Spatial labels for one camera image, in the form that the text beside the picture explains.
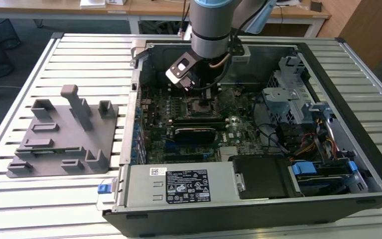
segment metal worktable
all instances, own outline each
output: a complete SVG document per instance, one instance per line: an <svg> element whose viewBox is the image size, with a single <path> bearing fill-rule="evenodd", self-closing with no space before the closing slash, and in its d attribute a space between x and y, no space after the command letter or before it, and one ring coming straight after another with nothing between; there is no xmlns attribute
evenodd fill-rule
<svg viewBox="0 0 382 239"><path fill-rule="evenodd" d="M64 34L52 38L0 125L0 239L98 238L121 239L121 232L106 222L98 207L113 201L99 199L97 187L118 176L129 86L133 77L130 48L134 39L178 40L174 36ZM320 38L245 37L252 41L302 42L314 51L350 108L382 152L382 84L346 43ZM34 116L35 99L67 104L59 96L64 84L81 87L89 104L111 100L121 106L107 174L15 178L6 175ZM165 238L269 238L294 239L382 238L382 209L362 211L336 223L169 236Z"/></svg>

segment power supply label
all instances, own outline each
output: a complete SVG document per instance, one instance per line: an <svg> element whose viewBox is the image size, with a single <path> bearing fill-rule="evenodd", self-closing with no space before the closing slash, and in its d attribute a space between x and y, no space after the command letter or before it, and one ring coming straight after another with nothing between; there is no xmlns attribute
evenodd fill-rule
<svg viewBox="0 0 382 239"><path fill-rule="evenodd" d="M166 172L166 201L175 203L210 202L207 170Z"/></svg>

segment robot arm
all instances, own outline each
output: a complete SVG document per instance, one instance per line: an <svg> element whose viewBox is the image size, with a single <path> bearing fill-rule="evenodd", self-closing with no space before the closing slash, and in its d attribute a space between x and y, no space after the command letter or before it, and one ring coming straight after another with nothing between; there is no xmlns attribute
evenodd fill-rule
<svg viewBox="0 0 382 239"><path fill-rule="evenodd" d="M250 33L260 33L276 3L277 0L190 0L193 50L181 56L166 71L178 87L187 91L205 90L225 77L240 30L245 28ZM238 22L241 26L231 36L231 27ZM219 76L211 85L194 87L194 78L213 79L214 75Z"/></svg>

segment circuit board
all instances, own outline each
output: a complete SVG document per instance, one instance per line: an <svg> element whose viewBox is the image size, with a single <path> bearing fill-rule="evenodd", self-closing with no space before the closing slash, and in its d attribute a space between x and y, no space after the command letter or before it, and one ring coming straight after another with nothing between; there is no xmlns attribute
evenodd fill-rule
<svg viewBox="0 0 382 239"><path fill-rule="evenodd" d="M221 86L205 105L201 97L187 96L181 89L147 87L141 95L146 164L219 162L219 149L230 146L241 155L264 154L252 116L256 92L246 92L238 86ZM175 142L178 128L206 127L217 129L210 143L199 144L199 140L193 144Z"/></svg>

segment gray plastic part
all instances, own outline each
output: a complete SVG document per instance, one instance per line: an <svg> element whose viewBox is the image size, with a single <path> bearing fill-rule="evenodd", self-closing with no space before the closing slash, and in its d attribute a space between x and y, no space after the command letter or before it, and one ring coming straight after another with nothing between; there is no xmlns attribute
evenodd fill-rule
<svg viewBox="0 0 382 239"><path fill-rule="evenodd" d="M60 91L60 96L64 97L71 105L71 110L78 118L85 131L93 130L94 126L90 120L90 106L86 99L79 99L79 87L77 85L64 85Z"/></svg>
<svg viewBox="0 0 382 239"><path fill-rule="evenodd" d="M38 119L47 120L47 121L51 121L50 111L54 109L55 107L51 101L47 99L36 100L31 107L31 111L34 115L38 117Z"/></svg>
<svg viewBox="0 0 382 239"><path fill-rule="evenodd" d="M67 172L77 172L85 169L83 163L79 159L64 159L60 166Z"/></svg>
<svg viewBox="0 0 382 239"><path fill-rule="evenodd" d="M44 106L52 105L50 101L43 102ZM101 105L107 106L103 112L107 111L111 117L102 116ZM109 171L119 107L111 102L102 102L89 106L90 114L86 108L82 108L82 113L93 125L89 131L83 130L81 118L74 117L70 109L70 106L54 106L54 109L47 111L50 118L32 119L15 151L14 167L8 167L10 178L103 174ZM79 161L75 169L70 166L70 160ZM23 163L30 167L19 169L18 165Z"/></svg>
<svg viewBox="0 0 382 239"><path fill-rule="evenodd" d="M59 130L58 123L40 123L35 124L31 128L34 132L52 132Z"/></svg>
<svg viewBox="0 0 382 239"><path fill-rule="evenodd" d="M52 147L54 140L50 138L36 138L36 139L28 139L26 141L24 146L26 147Z"/></svg>
<svg viewBox="0 0 382 239"><path fill-rule="evenodd" d="M99 115L102 118L117 117L117 113L115 113L111 101L99 101L98 111L99 111Z"/></svg>
<svg viewBox="0 0 382 239"><path fill-rule="evenodd" d="M97 158L93 155L93 152L87 150L86 153L86 162L91 168L106 168L109 166L109 159L103 154L103 151L98 151Z"/></svg>
<svg viewBox="0 0 382 239"><path fill-rule="evenodd" d="M28 162L10 163L8 170L14 173L30 173L32 171L32 165Z"/></svg>

